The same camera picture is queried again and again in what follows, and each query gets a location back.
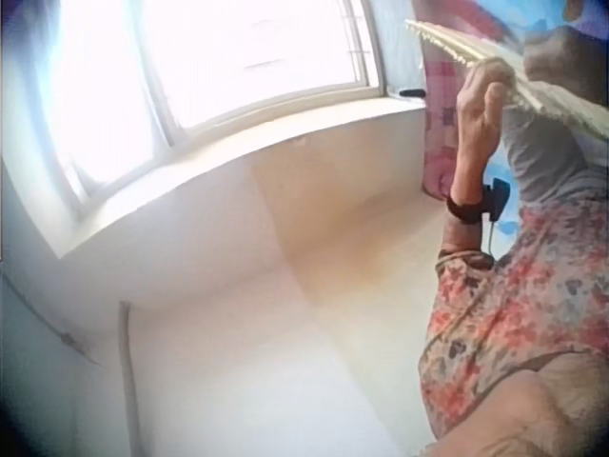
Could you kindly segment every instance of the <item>woven fan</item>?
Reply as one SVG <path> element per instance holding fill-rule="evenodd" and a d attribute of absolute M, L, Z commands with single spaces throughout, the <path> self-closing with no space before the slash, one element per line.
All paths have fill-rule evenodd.
<path fill-rule="evenodd" d="M 584 100 L 559 86 L 529 81 L 524 73 L 522 56 L 512 50 L 489 40 L 433 24 L 406 21 L 406 26 L 467 67 L 490 57 L 502 58 L 516 74 L 516 86 L 511 94 L 513 104 L 559 120 L 569 127 L 585 129 L 604 141 L 609 140 L 609 109 Z"/>

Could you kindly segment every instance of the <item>bracelet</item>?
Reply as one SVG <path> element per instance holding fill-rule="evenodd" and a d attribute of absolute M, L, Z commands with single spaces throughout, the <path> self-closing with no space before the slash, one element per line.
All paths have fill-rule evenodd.
<path fill-rule="evenodd" d="M 482 222 L 482 214 L 487 212 L 485 198 L 476 205 L 457 205 L 450 194 L 446 199 L 448 211 L 467 226 L 475 226 Z"/>

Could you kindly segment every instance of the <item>cable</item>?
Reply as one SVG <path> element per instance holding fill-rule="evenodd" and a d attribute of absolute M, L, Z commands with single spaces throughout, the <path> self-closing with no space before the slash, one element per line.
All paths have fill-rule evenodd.
<path fill-rule="evenodd" d="M 101 366 L 88 356 L 82 345 L 80 345 L 72 335 L 70 335 L 66 331 L 61 331 L 57 329 L 45 316 L 43 316 L 36 309 L 36 307 L 29 302 L 26 296 L 21 293 L 21 291 L 10 280 L 9 276 L 5 272 L 0 272 L 0 281 L 2 282 L 2 284 L 6 283 L 12 294 L 17 297 L 17 300 L 24 306 L 24 308 L 27 309 L 31 313 L 31 315 L 34 316 L 36 320 L 38 320 L 38 322 L 40 322 L 45 328 L 47 328 L 48 331 L 50 331 L 53 335 L 59 338 L 64 345 L 78 352 L 92 364 L 98 367 Z"/>
<path fill-rule="evenodd" d="M 493 250 L 491 249 L 493 243 L 493 232 L 495 231 L 495 222 L 491 222 L 491 230 L 488 233 L 488 255 L 494 257 Z"/>

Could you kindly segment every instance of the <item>floral print fabric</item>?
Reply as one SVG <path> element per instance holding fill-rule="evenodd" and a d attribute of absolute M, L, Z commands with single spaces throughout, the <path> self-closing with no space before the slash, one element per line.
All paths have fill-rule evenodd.
<path fill-rule="evenodd" d="M 609 358 L 609 207 L 587 190 L 521 208 L 521 233 L 498 262 L 441 258 L 419 370 L 440 438 L 522 364 L 548 354 Z"/>

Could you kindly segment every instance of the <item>window sill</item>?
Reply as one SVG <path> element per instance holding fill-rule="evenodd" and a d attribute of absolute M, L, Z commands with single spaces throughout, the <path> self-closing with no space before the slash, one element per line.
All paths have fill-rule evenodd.
<path fill-rule="evenodd" d="M 86 209 L 86 216 L 74 231 L 64 255 L 109 225 L 192 178 L 251 152 L 314 131 L 424 108 L 425 102 L 420 99 L 360 100 L 275 119 L 204 146 L 190 145 L 191 153 L 181 154 L 173 162 L 151 170 L 114 193 L 99 206 Z"/>

